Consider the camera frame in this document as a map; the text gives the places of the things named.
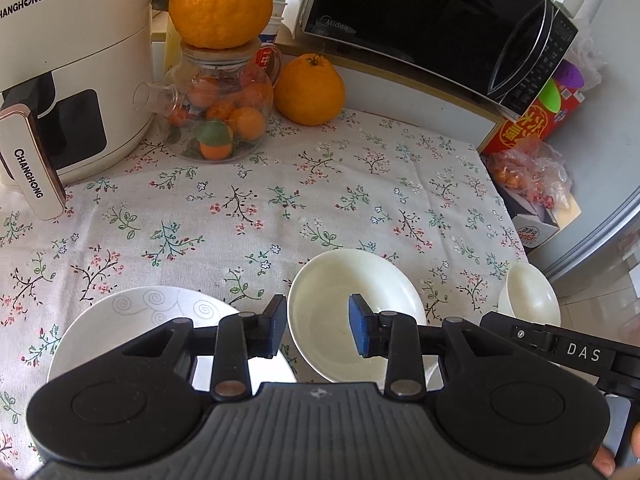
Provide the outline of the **person's right hand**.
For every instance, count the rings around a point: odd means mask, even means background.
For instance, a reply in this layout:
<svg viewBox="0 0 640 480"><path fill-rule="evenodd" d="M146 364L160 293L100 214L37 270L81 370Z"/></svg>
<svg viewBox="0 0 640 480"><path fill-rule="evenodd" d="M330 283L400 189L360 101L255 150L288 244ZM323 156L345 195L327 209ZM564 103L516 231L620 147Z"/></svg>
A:
<svg viewBox="0 0 640 480"><path fill-rule="evenodd" d="M640 426L636 425L631 434L631 449L636 458L640 457ZM599 448L596 458L593 461L596 467L605 478L613 480L639 480L640 465L635 464L627 468L620 468L615 465L614 456L604 446Z"/></svg>

